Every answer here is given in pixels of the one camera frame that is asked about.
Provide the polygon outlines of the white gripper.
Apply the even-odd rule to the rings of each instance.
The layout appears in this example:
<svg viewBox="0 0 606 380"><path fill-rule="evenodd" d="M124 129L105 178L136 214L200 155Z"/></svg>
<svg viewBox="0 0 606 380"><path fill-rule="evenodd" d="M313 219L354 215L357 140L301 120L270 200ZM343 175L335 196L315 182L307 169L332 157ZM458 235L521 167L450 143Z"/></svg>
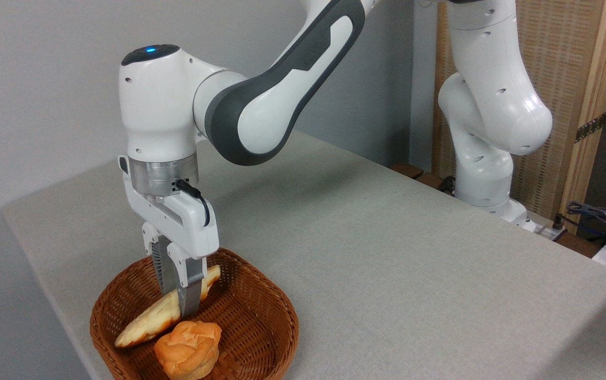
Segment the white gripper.
<svg viewBox="0 0 606 380"><path fill-rule="evenodd" d="M145 222L142 236L163 295L178 295L182 318L200 305L206 258L219 248L212 205L195 185L197 156L144 162L119 156L131 208Z"/></svg>

